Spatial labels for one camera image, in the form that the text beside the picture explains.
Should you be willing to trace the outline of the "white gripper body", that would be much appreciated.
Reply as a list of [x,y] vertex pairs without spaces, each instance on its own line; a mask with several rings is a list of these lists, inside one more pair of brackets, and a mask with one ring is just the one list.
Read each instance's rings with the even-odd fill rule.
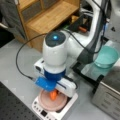
[[47,79],[55,79],[57,81],[55,89],[62,92],[68,97],[73,97],[76,93],[77,84],[68,76],[65,75],[65,71],[60,73],[50,73],[44,68],[44,60],[39,59],[34,64],[35,74],[38,77],[44,77]]

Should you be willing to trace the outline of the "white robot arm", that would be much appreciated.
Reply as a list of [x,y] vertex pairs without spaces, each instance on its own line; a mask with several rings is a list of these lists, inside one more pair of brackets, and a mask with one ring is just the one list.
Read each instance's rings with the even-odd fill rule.
[[89,64],[97,58],[101,49],[108,0],[86,1],[93,9],[89,35],[60,30],[51,31],[44,38],[43,57],[34,64],[34,67],[40,68],[35,84],[48,92],[57,89],[72,97],[77,85],[65,75],[67,57],[73,57],[82,64]]

